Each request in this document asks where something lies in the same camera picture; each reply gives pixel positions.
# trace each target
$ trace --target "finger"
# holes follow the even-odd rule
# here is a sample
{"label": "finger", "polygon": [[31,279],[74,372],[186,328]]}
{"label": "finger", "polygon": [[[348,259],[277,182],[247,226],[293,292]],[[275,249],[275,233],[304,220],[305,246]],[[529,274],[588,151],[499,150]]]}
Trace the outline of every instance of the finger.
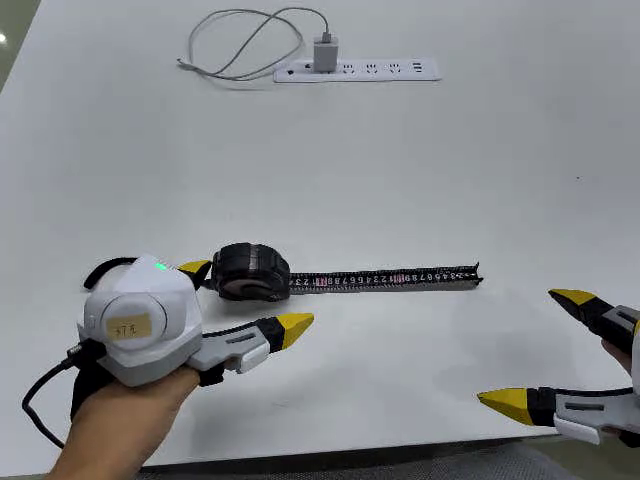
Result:
{"label": "finger", "polygon": [[631,357],[629,355],[606,340],[602,340],[602,347],[607,351],[607,353],[609,353],[609,355],[615,358],[620,365],[622,365],[622,368],[624,368],[629,375],[631,375]]}

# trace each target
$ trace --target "measuring tape blade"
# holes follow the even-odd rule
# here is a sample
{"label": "measuring tape blade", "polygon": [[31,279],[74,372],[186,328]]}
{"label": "measuring tape blade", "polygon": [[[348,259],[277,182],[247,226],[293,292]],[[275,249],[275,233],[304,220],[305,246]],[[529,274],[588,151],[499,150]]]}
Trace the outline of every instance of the measuring tape blade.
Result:
{"label": "measuring tape blade", "polygon": [[291,295],[313,293],[469,290],[477,287],[479,264],[473,266],[401,268],[335,273],[292,273]]}

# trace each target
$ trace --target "plug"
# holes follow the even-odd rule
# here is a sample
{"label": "plug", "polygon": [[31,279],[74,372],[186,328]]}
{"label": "plug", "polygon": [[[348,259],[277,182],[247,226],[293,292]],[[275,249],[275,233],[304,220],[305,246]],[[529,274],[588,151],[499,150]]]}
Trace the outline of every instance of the plug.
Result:
{"label": "plug", "polygon": [[313,71],[333,73],[338,66],[338,37],[324,32],[313,41]]}

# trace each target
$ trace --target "black cable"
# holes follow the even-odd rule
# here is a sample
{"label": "black cable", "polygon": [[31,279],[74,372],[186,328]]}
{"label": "black cable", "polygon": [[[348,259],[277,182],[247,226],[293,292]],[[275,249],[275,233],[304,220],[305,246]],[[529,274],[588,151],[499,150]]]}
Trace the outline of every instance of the black cable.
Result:
{"label": "black cable", "polygon": [[35,427],[38,429],[38,431],[42,433],[45,437],[47,437],[49,440],[51,440],[51,443],[53,443],[54,445],[60,448],[64,448],[64,443],[62,443],[62,441],[60,441],[60,439],[56,437],[51,432],[51,430],[49,430],[47,427],[44,426],[44,423],[42,423],[42,420],[40,420],[40,417],[38,416],[36,411],[33,408],[31,408],[31,405],[29,405],[29,403],[31,403],[31,400],[33,400],[33,397],[36,395],[36,393],[38,393],[38,391],[42,387],[44,387],[44,385],[49,380],[51,380],[53,377],[55,377],[59,373],[62,373],[65,370],[68,370],[71,367],[73,367],[73,361],[71,360],[71,358],[65,358],[62,362],[60,362],[58,365],[56,365],[47,373],[45,373],[42,377],[40,377],[36,381],[36,383],[33,384],[33,386],[29,389],[27,394],[22,399],[22,410],[24,410],[24,412],[29,416],[29,418],[31,419]]}
{"label": "black cable", "polygon": [[67,358],[45,373],[40,377],[36,383],[29,389],[27,394],[22,399],[22,410],[29,416],[35,427],[40,433],[51,440],[55,446],[64,448],[64,443],[56,437],[51,430],[44,426],[42,420],[36,413],[36,411],[29,405],[36,393],[44,387],[49,380],[58,375],[59,373],[69,370],[75,366],[79,369],[87,367],[87,365],[95,363],[96,360],[104,357],[107,353],[106,347],[103,343],[87,338],[81,341],[79,344],[67,350]]}

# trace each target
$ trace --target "power strip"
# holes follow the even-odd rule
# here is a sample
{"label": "power strip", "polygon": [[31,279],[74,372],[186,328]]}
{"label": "power strip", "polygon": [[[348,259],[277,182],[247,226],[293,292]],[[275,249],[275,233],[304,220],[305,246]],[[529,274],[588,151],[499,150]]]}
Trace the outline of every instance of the power strip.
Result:
{"label": "power strip", "polygon": [[296,60],[273,73],[276,83],[438,81],[442,77],[431,58],[338,60],[333,73],[316,73],[311,60]]}

